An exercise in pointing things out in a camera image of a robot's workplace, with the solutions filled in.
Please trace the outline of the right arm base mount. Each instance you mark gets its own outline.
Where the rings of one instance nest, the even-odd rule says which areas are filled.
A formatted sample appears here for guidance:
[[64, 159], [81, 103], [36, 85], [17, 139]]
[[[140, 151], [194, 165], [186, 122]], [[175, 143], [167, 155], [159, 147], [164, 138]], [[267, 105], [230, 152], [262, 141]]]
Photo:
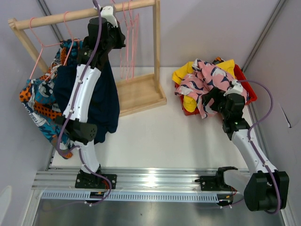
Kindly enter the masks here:
[[228, 170], [237, 170], [236, 167], [219, 167], [214, 176], [200, 176], [194, 182], [200, 184], [202, 191], [232, 191], [231, 186], [227, 185], [224, 181], [223, 174]]

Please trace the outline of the pink hanger of camouflage shorts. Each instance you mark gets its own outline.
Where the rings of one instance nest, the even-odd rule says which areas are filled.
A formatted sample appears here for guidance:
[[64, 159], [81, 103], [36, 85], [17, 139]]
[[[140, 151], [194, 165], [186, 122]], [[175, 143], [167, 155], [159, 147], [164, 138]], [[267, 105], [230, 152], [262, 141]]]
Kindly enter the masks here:
[[132, 9], [131, 9], [132, 0], [128, 3], [128, 11], [130, 17], [130, 24], [132, 28], [132, 59], [131, 59], [131, 78], [134, 78], [135, 74], [135, 62], [136, 62], [136, 51], [137, 51], [137, 43], [138, 43], [138, 28], [139, 28], [139, 13], [133, 16]]

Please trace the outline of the pink patterned shorts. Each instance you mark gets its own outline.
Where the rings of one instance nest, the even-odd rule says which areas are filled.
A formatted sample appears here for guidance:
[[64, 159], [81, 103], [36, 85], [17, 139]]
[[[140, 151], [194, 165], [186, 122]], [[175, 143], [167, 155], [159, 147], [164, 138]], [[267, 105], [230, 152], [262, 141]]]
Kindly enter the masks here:
[[186, 74], [174, 94], [193, 98], [202, 119], [212, 117], [216, 111], [202, 105], [202, 95], [208, 93], [213, 87], [227, 91], [230, 82], [235, 78], [217, 65], [200, 59], [193, 61], [192, 69], [193, 73]]

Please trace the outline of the yellow shorts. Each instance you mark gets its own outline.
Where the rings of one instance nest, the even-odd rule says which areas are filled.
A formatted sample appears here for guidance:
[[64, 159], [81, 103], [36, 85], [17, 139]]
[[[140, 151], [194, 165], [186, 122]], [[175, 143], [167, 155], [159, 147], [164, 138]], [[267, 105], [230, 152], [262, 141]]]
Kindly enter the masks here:
[[[178, 87], [181, 84], [181, 81], [183, 78], [186, 76], [186, 74], [192, 74], [193, 69], [192, 69], [192, 61], [187, 62], [184, 66], [181, 68], [177, 69], [172, 73], [172, 81], [175, 83], [175, 86]], [[218, 67], [221, 69], [225, 70], [226, 72], [230, 73], [233, 78], [235, 78], [234, 74], [234, 67], [235, 67], [235, 61], [234, 59], [230, 59], [227, 61], [224, 61], [220, 64], [217, 64]], [[185, 112], [188, 113], [194, 113], [196, 108], [197, 108], [197, 103], [196, 101], [188, 96], [182, 96], [182, 105], [183, 109]]]

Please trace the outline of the pink hanger of yellow shorts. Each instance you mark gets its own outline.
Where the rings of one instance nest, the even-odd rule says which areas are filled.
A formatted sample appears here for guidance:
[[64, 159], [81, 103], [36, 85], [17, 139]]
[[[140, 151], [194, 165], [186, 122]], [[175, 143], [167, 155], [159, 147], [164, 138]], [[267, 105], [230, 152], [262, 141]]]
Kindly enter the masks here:
[[132, 59], [132, 28], [130, 24], [130, 17], [129, 17], [129, 9], [125, 10], [125, 5], [123, 4], [123, 20], [125, 22], [125, 26], [127, 29], [127, 35], [126, 35], [126, 50], [125, 50], [125, 59], [126, 64], [124, 65], [124, 69], [126, 70], [126, 76], [125, 79], [128, 81], [131, 79], [131, 59]]

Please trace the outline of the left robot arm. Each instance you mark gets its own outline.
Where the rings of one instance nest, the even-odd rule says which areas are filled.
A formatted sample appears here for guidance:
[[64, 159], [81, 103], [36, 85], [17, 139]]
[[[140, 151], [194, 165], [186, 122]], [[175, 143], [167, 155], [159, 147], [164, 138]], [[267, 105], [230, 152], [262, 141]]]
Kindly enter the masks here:
[[85, 182], [98, 188], [102, 176], [95, 144], [103, 143], [107, 133], [116, 132], [120, 114], [109, 53], [125, 47], [125, 36], [115, 18], [92, 18], [87, 28], [77, 64], [58, 69], [54, 93], [63, 114], [55, 121], [79, 150]]

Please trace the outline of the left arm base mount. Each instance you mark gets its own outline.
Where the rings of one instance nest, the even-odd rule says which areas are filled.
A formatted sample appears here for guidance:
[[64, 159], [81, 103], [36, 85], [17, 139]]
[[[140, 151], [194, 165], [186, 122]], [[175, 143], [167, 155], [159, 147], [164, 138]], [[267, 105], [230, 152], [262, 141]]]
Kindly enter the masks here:
[[[117, 175], [116, 174], [102, 174], [105, 178], [107, 178], [111, 182], [111, 188], [116, 188], [117, 183]], [[87, 174], [85, 172], [81, 172], [77, 175], [75, 188], [83, 188], [83, 189], [109, 189], [109, 183], [102, 178], [99, 178], [93, 174]]]

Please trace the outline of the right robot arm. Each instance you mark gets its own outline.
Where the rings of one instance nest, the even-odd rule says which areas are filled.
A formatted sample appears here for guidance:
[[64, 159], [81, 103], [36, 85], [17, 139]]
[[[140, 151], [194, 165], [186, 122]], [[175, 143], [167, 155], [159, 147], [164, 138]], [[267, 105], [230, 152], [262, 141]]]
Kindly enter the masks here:
[[229, 186], [243, 195], [250, 211], [265, 211], [277, 214], [286, 207], [289, 176], [279, 171], [265, 156], [251, 135], [252, 127], [243, 118], [245, 98], [230, 88], [223, 91], [214, 87], [202, 96], [202, 104], [222, 116], [222, 128], [229, 140], [240, 151], [247, 164], [250, 176], [243, 175], [238, 169], [219, 168], [215, 186], [225, 190]]

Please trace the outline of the orange black camouflage shorts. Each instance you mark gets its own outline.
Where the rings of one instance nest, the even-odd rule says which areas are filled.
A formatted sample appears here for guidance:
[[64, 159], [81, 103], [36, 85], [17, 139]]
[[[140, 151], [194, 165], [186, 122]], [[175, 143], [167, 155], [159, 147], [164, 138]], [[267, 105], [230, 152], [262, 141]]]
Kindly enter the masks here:
[[213, 63], [214, 65], [217, 65], [217, 64], [220, 64], [220, 63], [222, 63], [222, 62], [224, 62], [224, 60], [218, 56], [218, 57], [216, 57], [216, 58], [213, 60], [212, 63]]

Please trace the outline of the navy blue shorts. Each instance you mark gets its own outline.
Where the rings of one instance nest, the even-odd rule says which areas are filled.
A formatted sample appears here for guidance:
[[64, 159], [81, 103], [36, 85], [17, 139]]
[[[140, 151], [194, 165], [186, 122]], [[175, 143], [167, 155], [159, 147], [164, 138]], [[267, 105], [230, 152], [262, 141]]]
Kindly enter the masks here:
[[[71, 97], [76, 78], [76, 66], [60, 66], [57, 69], [56, 82], [53, 88], [56, 102], [63, 112]], [[107, 61], [98, 79], [88, 110], [88, 123], [97, 126], [94, 143], [103, 143], [106, 133], [114, 133], [119, 120], [119, 98], [110, 62]]]

